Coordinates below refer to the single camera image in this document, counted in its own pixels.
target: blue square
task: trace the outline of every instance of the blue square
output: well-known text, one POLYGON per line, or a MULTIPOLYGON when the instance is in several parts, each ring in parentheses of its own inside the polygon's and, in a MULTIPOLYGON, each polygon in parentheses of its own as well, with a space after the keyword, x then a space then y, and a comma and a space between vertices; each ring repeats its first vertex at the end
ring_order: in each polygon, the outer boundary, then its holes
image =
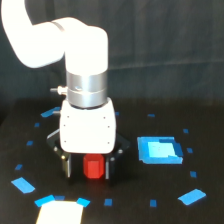
POLYGON ((22 168, 22 164, 18 164, 17 166, 16 166, 16 168, 15 168, 15 170, 20 170, 21 168, 22 168))
POLYGON ((188 134, 188 133, 189 133, 188 129, 183 129, 183 132, 184 132, 185 134, 188 134))
POLYGON ((113 204, 112 199, 105 199, 104 206, 112 206, 112 204, 113 204))
POLYGON ((187 152, 188 153, 193 153, 193 149, 192 148, 187 148, 187 152))
POLYGON ((24 194, 31 193, 35 190, 35 188, 22 177, 11 181, 11 183, 14 186, 16 186, 20 191, 22 191, 24 194))
POLYGON ((35 123, 34 127, 35 128, 39 128, 40 127, 40 123, 35 123))
POLYGON ((198 189, 195 189, 181 197, 178 198, 178 200, 182 201, 185 205, 190 205, 201 198, 206 197, 206 194, 198 189))
POLYGON ((197 178, 197 173, 195 171, 190 172, 191 177, 197 178))
POLYGON ((90 201, 83 199, 83 198, 79 198, 77 200, 77 204, 82 205, 83 207, 87 207, 89 205, 90 201))
POLYGON ((42 205, 51 202, 51 201, 55 201, 54 196, 53 195, 49 195, 47 197, 41 198, 39 200, 36 200, 34 203, 37 205, 37 207, 41 207, 42 205))
POLYGON ((65 196, 54 196, 54 199, 56 201, 64 201, 65 200, 65 196))
POLYGON ((157 202, 156 200, 150 200, 150 207, 157 207, 157 202))
POLYGON ((27 146, 31 146, 31 145, 33 145, 33 141, 28 141, 28 142, 26 143, 26 145, 27 145, 27 146))
POLYGON ((148 117, 155 117, 155 114, 148 114, 148 117))

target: red cube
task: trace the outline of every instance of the red cube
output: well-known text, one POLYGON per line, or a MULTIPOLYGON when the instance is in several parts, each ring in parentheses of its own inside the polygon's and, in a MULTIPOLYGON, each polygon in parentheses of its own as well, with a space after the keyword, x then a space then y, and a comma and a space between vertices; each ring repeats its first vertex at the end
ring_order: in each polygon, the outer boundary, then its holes
POLYGON ((99 179, 104 174, 104 157, 101 154, 85 155, 83 168, 87 178, 99 179))

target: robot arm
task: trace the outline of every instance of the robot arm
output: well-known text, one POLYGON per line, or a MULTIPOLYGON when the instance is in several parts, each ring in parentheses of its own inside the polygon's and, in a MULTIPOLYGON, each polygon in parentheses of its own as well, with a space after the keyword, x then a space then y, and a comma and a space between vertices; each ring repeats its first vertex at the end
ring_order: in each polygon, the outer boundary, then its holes
POLYGON ((67 87, 60 111, 60 145, 70 153, 109 153, 116 121, 107 98, 106 32, 74 18, 32 25, 25 0, 2 0, 3 27, 19 60, 30 68, 59 61, 65 54, 67 87))
POLYGON ((108 68, 108 38, 103 29, 74 18, 32 25, 25 0, 2 0, 2 23, 18 59, 39 68, 66 57, 68 72, 96 75, 108 68))
POLYGON ((2 23, 18 59, 27 67, 39 68, 64 55, 61 31, 52 23, 32 25, 25 0, 2 0, 2 23))

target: blue tape marker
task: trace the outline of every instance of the blue tape marker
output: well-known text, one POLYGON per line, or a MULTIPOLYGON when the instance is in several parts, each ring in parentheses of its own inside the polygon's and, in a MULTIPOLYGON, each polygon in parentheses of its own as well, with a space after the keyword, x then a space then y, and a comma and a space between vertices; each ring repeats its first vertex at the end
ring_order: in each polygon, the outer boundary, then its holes
POLYGON ((24 194, 33 192, 35 190, 35 188, 22 177, 11 181, 11 183, 14 186, 16 186, 20 191, 22 191, 24 194))
POLYGON ((173 147, 177 156, 184 156, 180 143, 173 143, 173 147))
POLYGON ((185 205, 190 205, 201 198, 204 198, 206 194, 198 189, 195 189, 181 197, 178 200, 182 201, 185 205))
POLYGON ((184 132, 185 134, 188 134, 188 133, 189 133, 188 129, 183 129, 183 132, 184 132))
POLYGON ((49 116, 51 116, 53 114, 54 111, 59 111, 60 109, 61 109, 60 107, 55 107, 55 108, 53 108, 51 110, 48 110, 48 111, 42 113, 41 116, 42 117, 49 117, 49 116))
POLYGON ((197 178, 197 173, 195 171, 190 171, 190 175, 193 178, 197 178))
POLYGON ((35 128, 39 128, 40 127, 40 123, 35 123, 34 127, 35 128))
POLYGON ((157 202, 156 200, 150 200, 150 207, 157 207, 157 202))
POLYGON ((77 204, 82 205, 83 207, 87 207, 89 205, 90 201, 83 199, 83 198, 79 198, 77 200, 77 204))
POLYGON ((192 148, 187 148, 187 152, 188 153, 193 153, 193 149, 192 148))
POLYGON ((15 168, 15 170, 20 170, 21 168, 22 168, 22 164, 18 164, 17 166, 16 166, 16 168, 15 168))
POLYGON ((26 145, 27 145, 27 146, 31 146, 31 145, 33 145, 33 141, 28 141, 28 142, 26 143, 26 145))
POLYGON ((155 117, 155 114, 148 114, 148 117, 155 117))
POLYGON ((65 196, 54 196, 54 199, 56 201, 64 201, 65 200, 65 196))
POLYGON ((112 206, 112 204, 113 204, 112 199, 105 199, 104 206, 112 206))
POLYGON ((50 201, 55 201, 53 195, 49 195, 47 197, 41 198, 39 200, 36 200, 34 203, 37 205, 37 207, 41 207, 43 204, 46 204, 50 201))
POLYGON ((182 157, 169 156, 167 158, 148 158, 143 160, 146 164, 182 164, 182 157))

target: black table surface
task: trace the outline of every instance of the black table surface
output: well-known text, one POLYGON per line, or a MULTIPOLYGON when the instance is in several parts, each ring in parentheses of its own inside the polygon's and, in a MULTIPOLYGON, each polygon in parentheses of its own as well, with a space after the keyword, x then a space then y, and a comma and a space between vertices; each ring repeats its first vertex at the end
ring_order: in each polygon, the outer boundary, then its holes
POLYGON ((48 195, 79 197, 91 201, 84 208, 82 224, 224 223, 224 107, 184 103, 150 104, 143 100, 113 100, 117 131, 131 141, 131 148, 116 164, 112 185, 104 178, 89 180, 83 174, 82 154, 73 154, 72 176, 67 180, 61 160, 46 143, 58 129, 59 117, 40 114, 61 101, 21 100, 0 127, 0 223, 36 223, 34 201, 48 195), (137 137, 174 136, 184 153, 181 165, 149 165, 139 161, 137 137), (32 146, 26 146, 32 140, 32 146), (187 147, 193 154, 187 153, 187 147), (16 171, 17 164, 22 164, 16 171), (197 178, 190 177, 197 172, 197 178), (23 177, 35 190, 23 194, 12 180, 23 177), (186 206, 178 197, 194 189, 206 197, 186 206), (111 207, 105 198, 113 199, 111 207), (150 200, 157 207, 150 208, 150 200))

